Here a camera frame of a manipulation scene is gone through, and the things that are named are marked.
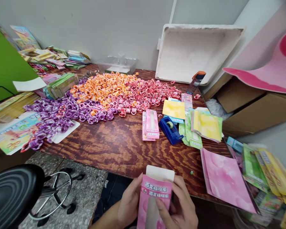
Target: pink display stand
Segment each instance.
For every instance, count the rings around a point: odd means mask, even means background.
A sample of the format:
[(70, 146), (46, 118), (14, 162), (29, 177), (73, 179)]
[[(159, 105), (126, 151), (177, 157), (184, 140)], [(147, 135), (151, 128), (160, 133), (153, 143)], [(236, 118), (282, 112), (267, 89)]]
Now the pink display stand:
[(271, 61), (264, 67), (252, 71), (235, 68), (223, 68), (223, 70), (249, 86), (286, 93), (286, 34), (277, 44)]

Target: tape roll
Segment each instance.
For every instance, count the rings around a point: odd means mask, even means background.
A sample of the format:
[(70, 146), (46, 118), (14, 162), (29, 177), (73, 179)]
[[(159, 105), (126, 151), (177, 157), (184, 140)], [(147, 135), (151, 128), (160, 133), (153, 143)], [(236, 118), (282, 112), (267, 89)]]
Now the tape roll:
[(169, 128), (170, 128), (170, 129), (174, 127), (173, 123), (172, 123), (172, 122), (170, 122), (170, 121), (169, 121), (169, 122), (167, 122), (166, 124), (169, 126)]

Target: plastic bag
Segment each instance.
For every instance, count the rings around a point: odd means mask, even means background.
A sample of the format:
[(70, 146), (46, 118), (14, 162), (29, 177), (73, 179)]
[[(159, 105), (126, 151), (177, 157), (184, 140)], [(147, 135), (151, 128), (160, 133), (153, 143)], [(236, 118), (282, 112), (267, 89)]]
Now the plastic bag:
[(210, 99), (206, 102), (206, 105), (212, 115), (221, 117), (223, 121), (233, 115), (233, 112), (227, 113), (216, 99)]

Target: stool seat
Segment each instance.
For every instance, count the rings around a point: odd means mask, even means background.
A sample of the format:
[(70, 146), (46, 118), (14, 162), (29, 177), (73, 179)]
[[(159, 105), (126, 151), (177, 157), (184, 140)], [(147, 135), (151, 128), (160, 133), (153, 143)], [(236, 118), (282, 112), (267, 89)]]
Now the stool seat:
[(34, 207), (44, 185), (43, 169), (33, 164), (0, 173), (0, 228), (17, 228)]

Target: bottle cap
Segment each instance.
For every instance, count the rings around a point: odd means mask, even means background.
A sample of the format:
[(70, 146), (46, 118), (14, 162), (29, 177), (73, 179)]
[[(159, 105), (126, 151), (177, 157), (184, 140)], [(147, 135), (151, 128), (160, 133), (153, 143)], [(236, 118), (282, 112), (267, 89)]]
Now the bottle cap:
[(205, 75), (206, 75), (206, 72), (204, 72), (204, 71), (198, 71), (198, 72), (192, 77), (192, 79), (202, 80)]

